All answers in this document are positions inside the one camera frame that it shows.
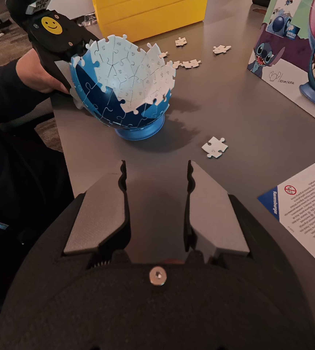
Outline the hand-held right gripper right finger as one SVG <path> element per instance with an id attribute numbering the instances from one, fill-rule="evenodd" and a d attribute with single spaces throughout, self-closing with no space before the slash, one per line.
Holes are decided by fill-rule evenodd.
<path id="1" fill-rule="evenodd" d="M 250 249 L 228 192 L 192 160 L 188 161 L 187 181 L 185 251 L 200 251 L 205 263 L 223 253 L 248 256 Z"/>

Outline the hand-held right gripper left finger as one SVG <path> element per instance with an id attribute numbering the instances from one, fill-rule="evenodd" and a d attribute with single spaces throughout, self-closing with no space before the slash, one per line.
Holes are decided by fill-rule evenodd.
<path id="1" fill-rule="evenodd" d="M 124 160 L 117 170 L 103 175 L 85 193 L 63 253 L 111 256 L 131 239 Z"/>

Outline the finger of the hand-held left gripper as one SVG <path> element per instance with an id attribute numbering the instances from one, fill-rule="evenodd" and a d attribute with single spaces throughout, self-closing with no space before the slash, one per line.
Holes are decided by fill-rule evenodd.
<path id="1" fill-rule="evenodd" d="M 83 102 L 82 102 L 81 98 L 79 97 L 79 95 L 75 89 L 75 85 L 72 81 L 71 70 L 70 70 L 71 63 L 68 63 L 66 61 L 55 61 L 55 64 L 69 85 L 68 91 L 69 91 L 69 94 L 73 98 L 73 102 L 74 102 L 76 108 L 79 110 L 83 109 L 84 108 Z"/>

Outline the blue puzzle ball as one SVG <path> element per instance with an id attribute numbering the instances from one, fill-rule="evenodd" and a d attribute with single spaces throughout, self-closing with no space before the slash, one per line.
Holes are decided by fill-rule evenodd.
<path id="1" fill-rule="evenodd" d="M 176 69 L 157 44 L 140 49 L 123 37 L 86 44 L 69 64 L 84 108 L 102 124 L 128 132 L 159 129 L 169 108 Z"/>

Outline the white puzzle piece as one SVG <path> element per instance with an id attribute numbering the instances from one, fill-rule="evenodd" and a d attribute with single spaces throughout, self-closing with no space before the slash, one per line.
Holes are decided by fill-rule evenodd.
<path id="1" fill-rule="evenodd" d="M 207 157 L 209 159 L 212 157 L 219 158 L 228 148 L 224 142 L 225 138 L 223 137 L 220 139 L 212 137 L 207 143 L 202 146 L 202 150 L 207 152 Z"/>

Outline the blue ball stand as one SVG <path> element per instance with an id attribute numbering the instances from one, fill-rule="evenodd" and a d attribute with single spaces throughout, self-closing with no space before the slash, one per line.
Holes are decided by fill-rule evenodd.
<path id="1" fill-rule="evenodd" d="M 163 127 L 165 114 L 155 119 L 151 124 L 142 129 L 115 129 L 116 134 L 128 141 L 141 141 L 157 134 Z"/>

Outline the group of white puzzle pieces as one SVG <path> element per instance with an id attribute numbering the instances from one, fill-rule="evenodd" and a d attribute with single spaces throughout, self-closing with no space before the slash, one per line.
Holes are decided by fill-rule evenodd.
<path id="1" fill-rule="evenodd" d="M 186 38 L 181 38 L 179 37 L 176 41 L 175 41 L 176 47 L 180 47 L 180 46 L 184 46 L 187 44 L 187 40 Z M 227 53 L 228 50 L 231 49 L 231 46 L 224 46 L 224 45 L 219 45 L 219 46 L 214 46 L 212 52 L 215 55 L 219 55 L 219 54 L 225 54 Z M 180 62 L 180 61 L 175 61 L 172 62 L 170 61 L 169 63 L 172 63 L 172 67 L 174 69 L 177 69 L 179 67 L 183 67 L 186 69 L 191 69 L 191 68 L 196 68 L 199 66 L 199 64 L 201 63 L 201 60 L 196 60 L 193 59 L 191 61 L 187 61 L 187 62 Z"/>

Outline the person's left forearm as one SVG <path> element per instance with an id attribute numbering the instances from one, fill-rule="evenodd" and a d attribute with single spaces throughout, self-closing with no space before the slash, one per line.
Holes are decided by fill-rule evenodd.
<path id="1" fill-rule="evenodd" d="M 22 117 L 51 94 L 24 85 L 16 73 L 17 60 L 0 67 L 0 123 Z"/>

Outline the cartoon printed puzzle box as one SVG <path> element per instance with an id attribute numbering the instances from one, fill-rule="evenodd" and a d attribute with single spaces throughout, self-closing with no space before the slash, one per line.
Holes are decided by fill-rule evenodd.
<path id="1" fill-rule="evenodd" d="M 315 118 L 315 0 L 269 2 L 247 69 Z"/>

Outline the person's left hand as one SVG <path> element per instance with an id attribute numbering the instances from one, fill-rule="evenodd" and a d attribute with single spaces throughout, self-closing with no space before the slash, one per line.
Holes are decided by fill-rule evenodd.
<path id="1" fill-rule="evenodd" d="M 42 67 L 34 49 L 29 50 L 17 61 L 16 73 L 24 85 L 43 94 L 54 91 L 69 94 L 66 87 Z"/>

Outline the person's dark clothing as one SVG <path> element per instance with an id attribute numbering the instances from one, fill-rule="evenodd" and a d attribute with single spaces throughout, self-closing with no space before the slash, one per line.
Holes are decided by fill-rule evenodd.
<path id="1" fill-rule="evenodd" d="M 62 153 L 0 130 L 0 309 L 25 256 L 73 199 Z"/>

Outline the white instruction leaflet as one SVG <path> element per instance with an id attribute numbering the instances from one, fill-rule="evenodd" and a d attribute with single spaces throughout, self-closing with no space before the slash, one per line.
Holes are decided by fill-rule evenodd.
<path id="1" fill-rule="evenodd" d="M 258 200 L 315 258 L 315 163 Z"/>

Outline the yellow plastic bin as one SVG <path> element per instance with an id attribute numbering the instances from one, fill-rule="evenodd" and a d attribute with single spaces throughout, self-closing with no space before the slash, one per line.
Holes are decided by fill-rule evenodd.
<path id="1" fill-rule="evenodd" d="M 207 0 L 93 0 L 103 37 L 127 35 L 131 42 L 204 20 Z"/>

